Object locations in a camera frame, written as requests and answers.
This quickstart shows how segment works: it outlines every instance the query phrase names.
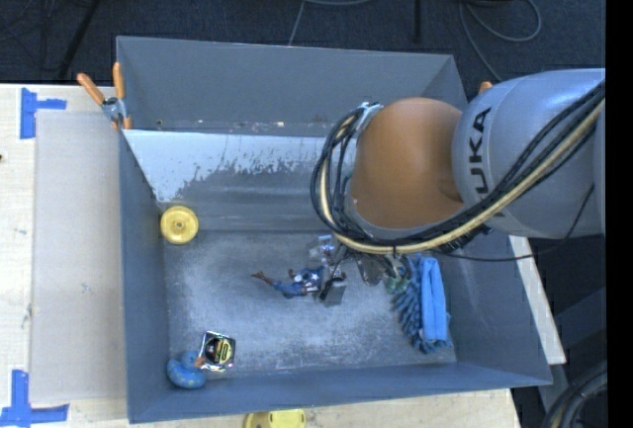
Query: bin floor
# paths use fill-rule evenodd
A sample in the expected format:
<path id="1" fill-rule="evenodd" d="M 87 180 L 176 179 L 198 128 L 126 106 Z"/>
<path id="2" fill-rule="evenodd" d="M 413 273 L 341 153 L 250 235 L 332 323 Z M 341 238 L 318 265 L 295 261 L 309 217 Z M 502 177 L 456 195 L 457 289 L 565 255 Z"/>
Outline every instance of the bin floor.
<path id="1" fill-rule="evenodd" d="M 201 230 L 187 245 L 166 246 L 172 357 L 198 349 L 212 330 L 236 340 L 232 376 L 456 361 L 453 348 L 429 355 L 414 349 L 392 296 L 382 283 L 364 284 L 351 261 L 342 264 L 342 302 L 331 306 L 312 295 L 285 299 L 251 277 L 261 270 L 290 283 L 288 269 L 298 272 L 309 264 L 308 250 L 318 235 Z"/>

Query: gray bin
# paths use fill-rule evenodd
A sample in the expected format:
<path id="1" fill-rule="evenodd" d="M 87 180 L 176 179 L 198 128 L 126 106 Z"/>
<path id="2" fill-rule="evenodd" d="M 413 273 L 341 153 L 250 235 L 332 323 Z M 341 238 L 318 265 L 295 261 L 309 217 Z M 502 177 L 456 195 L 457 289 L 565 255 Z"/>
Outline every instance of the gray bin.
<path id="1" fill-rule="evenodd" d="M 452 56 L 119 37 L 117 59 L 134 121 L 119 140 L 130 422 L 551 383 L 513 262 L 436 255 L 453 347 L 430 355 L 408 344 L 384 287 L 364 285 L 353 263 L 331 306 L 285 300 L 250 277 L 302 268 L 308 245 L 328 233 L 310 203 L 311 156 L 345 113 L 408 96 L 466 106 Z M 310 155 L 229 169 L 280 137 Z M 222 139 L 243 141 L 232 164 L 180 180 L 176 165 L 200 164 L 209 145 L 211 159 Z M 179 190 L 157 195 L 165 182 Z M 186 245 L 160 233 L 171 205 L 200 217 Z M 495 231 L 465 253 L 513 252 Z M 196 349 L 207 330 L 235 338 L 234 368 L 199 389 L 176 387 L 167 360 Z"/>

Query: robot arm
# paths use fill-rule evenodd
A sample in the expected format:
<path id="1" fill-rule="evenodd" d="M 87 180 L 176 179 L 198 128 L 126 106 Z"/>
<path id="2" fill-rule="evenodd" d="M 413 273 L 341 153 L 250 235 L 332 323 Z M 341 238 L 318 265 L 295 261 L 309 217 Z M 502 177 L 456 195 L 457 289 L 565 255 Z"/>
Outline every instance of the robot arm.
<path id="1" fill-rule="evenodd" d="M 328 173 L 354 139 L 349 173 L 342 161 Z M 361 106 L 325 142 L 313 203 L 370 254 L 456 248 L 485 228 L 605 233 L 603 152 L 604 70 L 549 71 L 492 86 L 463 113 L 425 98 Z"/>

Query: wooden table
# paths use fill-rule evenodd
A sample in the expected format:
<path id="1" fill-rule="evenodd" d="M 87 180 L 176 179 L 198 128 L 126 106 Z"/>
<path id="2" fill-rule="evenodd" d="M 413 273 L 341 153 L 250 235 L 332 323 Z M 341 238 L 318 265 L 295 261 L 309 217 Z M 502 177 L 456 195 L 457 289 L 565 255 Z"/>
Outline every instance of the wooden table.
<path id="1" fill-rule="evenodd" d="M 0 406 L 11 401 L 11 371 L 30 371 L 32 274 L 34 255 L 34 187 L 38 138 L 20 139 L 20 93 L 22 85 L 0 84 Z M 63 128 L 68 114 L 98 111 L 80 86 L 28 85 L 38 99 L 66 100 L 66 110 L 57 113 Z M 112 88 L 103 88 L 114 96 Z M 105 127 L 109 127 L 103 117 Z M 524 253 L 526 240 L 513 244 Z M 565 362 L 556 327 L 531 258 L 521 260 L 521 273 L 536 313 L 537 325 L 550 364 Z M 52 406 L 31 400 L 32 407 Z M 73 399 L 65 422 L 52 426 L 129 426 L 125 391 L 108 397 Z M 520 427 L 510 391 L 507 389 L 443 394 L 332 407 L 307 407 L 307 427 L 434 427 L 515 428 Z M 230 415 L 200 420 L 150 423 L 156 427 L 241 427 L 245 416 Z"/>

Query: blue rubber duck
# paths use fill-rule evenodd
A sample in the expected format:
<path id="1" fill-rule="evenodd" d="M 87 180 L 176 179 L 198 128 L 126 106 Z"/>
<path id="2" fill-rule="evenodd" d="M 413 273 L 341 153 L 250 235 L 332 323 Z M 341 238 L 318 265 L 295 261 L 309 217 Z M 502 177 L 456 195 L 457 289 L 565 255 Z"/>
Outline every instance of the blue rubber duck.
<path id="1" fill-rule="evenodd" d="M 204 370 L 196 366 L 198 353 L 187 351 L 180 357 L 180 361 L 171 358 L 167 362 L 167 377 L 175 385 L 187 389 L 202 387 L 207 381 Z"/>

